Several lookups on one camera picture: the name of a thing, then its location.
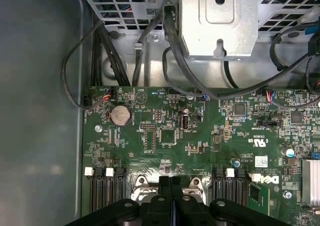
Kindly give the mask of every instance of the green circuit board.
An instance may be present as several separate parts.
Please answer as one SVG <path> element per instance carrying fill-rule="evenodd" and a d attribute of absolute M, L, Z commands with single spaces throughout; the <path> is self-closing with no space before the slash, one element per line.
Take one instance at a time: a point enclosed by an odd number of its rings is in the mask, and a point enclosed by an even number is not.
<path fill-rule="evenodd" d="M 85 102 L 96 102 L 109 89 L 87 89 Z M 292 225 L 320 223 L 301 195 L 301 160 L 320 151 L 317 105 L 300 111 L 279 109 L 268 103 L 262 91 L 232 100 L 186 97 L 171 88 L 114 87 L 112 91 L 98 108 L 84 113 L 83 170 L 113 168 L 115 177 L 124 172 L 124 178 L 116 185 L 102 176 L 97 184 L 84 175 L 83 215 L 120 198 L 132 198 L 141 175 L 150 184 L 161 175 L 179 175 L 187 186 L 197 177 L 208 205 L 215 197 L 216 170 L 225 173 L 234 168 L 246 173 L 243 200 L 249 208 Z M 304 90 L 283 89 L 276 90 L 274 97 L 287 105 L 314 98 Z M 129 118 L 116 110 L 124 107 Z M 294 157 L 284 153 L 287 149 L 294 150 Z M 262 178 L 253 182 L 249 173 L 260 173 Z"/>

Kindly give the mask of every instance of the gray side panel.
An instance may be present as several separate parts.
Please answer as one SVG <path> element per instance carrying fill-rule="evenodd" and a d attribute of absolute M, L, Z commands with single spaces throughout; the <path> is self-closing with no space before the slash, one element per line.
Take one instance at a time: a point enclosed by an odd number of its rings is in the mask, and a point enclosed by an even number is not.
<path fill-rule="evenodd" d="M 64 94 L 60 70 L 87 30 L 83 12 L 79 0 L 0 0 L 0 15 L 0 225 L 62 225 L 80 213 L 82 117 Z M 78 51 L 67 71 L 75 96 L 79 65 Z"/>

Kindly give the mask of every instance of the metal drive bay cage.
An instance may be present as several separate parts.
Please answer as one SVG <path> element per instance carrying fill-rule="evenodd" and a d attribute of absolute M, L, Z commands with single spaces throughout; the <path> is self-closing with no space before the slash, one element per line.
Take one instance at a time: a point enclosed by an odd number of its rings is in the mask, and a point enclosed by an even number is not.
<path fill-rule="evenodd" d="M 154 18 L 164 0 L 87 0 L 110 30 L 139 34 Z M 315 20 L 320 0 L 258 0 L 260 37 L 275 35 L 301 22 Z"/>

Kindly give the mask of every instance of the dell logo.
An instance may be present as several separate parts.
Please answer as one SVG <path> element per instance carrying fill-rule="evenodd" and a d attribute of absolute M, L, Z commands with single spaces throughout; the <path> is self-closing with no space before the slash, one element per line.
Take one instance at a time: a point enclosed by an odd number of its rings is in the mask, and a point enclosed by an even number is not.
<path fill-rule="evenodd" d="M 261 183 L 273 183 L 273 184 L 279 184 L 279 176 L 261 176 Z"/>

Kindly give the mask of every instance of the motherboard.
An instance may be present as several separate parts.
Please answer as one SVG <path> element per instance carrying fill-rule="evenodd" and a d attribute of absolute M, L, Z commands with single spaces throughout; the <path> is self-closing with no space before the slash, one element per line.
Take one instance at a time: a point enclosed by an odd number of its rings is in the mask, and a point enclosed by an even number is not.
<path fill-rule="evenodd" d="M 278 108 L 266 90 L 213 100 L 152 87 L 91 87 L 84 102 L 101 98 L 84 113 L 82 215 L 123 198 L 142 202 L 167 175 L 207 205 L 226 198 L 292 225 L 320 224 L 318 105 Z M 274 93 L 284 105 L 314 98 Z"/>

